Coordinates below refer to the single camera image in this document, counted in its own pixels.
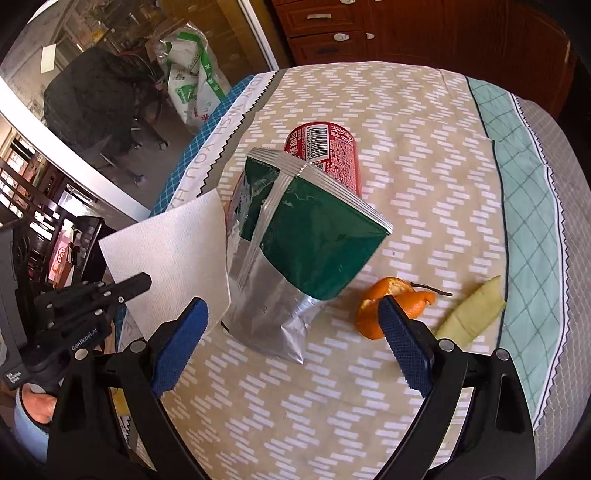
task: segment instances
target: metal screw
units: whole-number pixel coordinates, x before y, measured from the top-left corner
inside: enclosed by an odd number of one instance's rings
[[[496,357],[499,360],[503,360],[504,362],[506,362],[507,360],[509,360],[509,352],[507,350],[505,350],[504,348],[499,348],[496,351]]]
[[[88,355],[88,350],[86,348],[81,348],[79,350],[76,350],[74,358],[76,360],[84,360],[86,358],[86,355]]]
[[[134,343],[131,344],[131,346],[129,347],[129,349],[133,352],[133,353],[140,353],[141,351],[144,350],[144,348],[146,348],[146,342],[144,342],[143,340],[136,340]]]
[[[455,346],[451,340],[448,340],[447,338],[442,338],[441,340],[439,340],[439,348],[444,352],[451,352],[455,348]]]

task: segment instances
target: wooden cabinet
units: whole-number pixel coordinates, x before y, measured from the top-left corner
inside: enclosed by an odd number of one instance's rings
[[[575,64],[569,39],[518,0],[272,1],[298,65],[383,60],[452,70],[555,117],[568,95]]]
[[[369,1],[370,52],[377,60],[441,65],[444,1]]]
[[[344,5],[335,0],[301,0],[277,7],[287,37],[317,33],[363,31],[361,3]]]
[[[512,5],[502,81],[514,94],[535,101],[544,99],[540,105],[558,116],[569,94],[574,65],[570,42],[558,25],[527,5]]]
[[[337,40],[341,35],[345,40]],[[336,61],[359,61],[367,58],[366,37],[363,32],[338,32],[289,40],[291,51],[298,65],[333,63]]]

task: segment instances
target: green foil bag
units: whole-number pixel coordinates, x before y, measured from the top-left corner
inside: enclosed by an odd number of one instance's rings
[[[392,225],[321,169],[253,148],[226,215],[232,305],[246,346],[300,364],[306,331],[363,268]]]

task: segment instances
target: paper towel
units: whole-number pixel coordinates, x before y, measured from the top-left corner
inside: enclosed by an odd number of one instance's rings
[[[207,331],[230,306],[225,216],[216,190],[99,243],[116,282],[141,272],[152,277],[151,288],[126,304],[146,339],[194,297],[207,303]]]

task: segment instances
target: white plastic bag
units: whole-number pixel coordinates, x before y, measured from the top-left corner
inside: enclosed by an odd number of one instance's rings
[[[207,38],[187,24],[162,39],[156,49],[170,67],[168,94],[185,124],[198,131],[230,91]]]

